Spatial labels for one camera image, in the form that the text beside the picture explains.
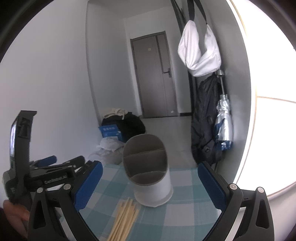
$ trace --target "floor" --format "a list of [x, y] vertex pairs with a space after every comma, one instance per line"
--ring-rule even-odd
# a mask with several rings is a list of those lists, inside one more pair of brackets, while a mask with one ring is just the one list
[[159, 137], [165, 145], [170, 168], [196, 167], [191, 154], [191, 117], [142, 119], [148, 134]]

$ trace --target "chopsticks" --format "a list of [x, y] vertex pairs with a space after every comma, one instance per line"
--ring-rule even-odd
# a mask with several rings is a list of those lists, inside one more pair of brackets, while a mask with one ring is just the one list
[[125, 241], [139, 214], [132, 199], [119, 205], [119, 209], [107, 241]]

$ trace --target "door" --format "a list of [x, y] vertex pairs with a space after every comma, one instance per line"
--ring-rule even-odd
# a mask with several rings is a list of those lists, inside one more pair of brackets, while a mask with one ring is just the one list
[[132, 40], [144, 118], [177, 115], [176, 95], [164, 33]]

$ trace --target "baseboard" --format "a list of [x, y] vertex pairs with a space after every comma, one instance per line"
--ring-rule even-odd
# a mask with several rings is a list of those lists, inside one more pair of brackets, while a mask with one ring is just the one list
[[180, 113], [180, 116], [191, 116], [191, 112]]

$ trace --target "umbrella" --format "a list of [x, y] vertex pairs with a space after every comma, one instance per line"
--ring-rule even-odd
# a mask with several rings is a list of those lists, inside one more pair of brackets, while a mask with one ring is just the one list
[[233, 125], [230, 115], [230, 101], [224, 92], [223, 71], [219, 69], [216, 71], [216, 75], [221, 81], [222, 95], [220, 95], [220, 100], [217, 105], [218, 116], [215, 122], [214, 136], [217, 148], [221, 150], [228, 150], [231, 148], [233, 142]]

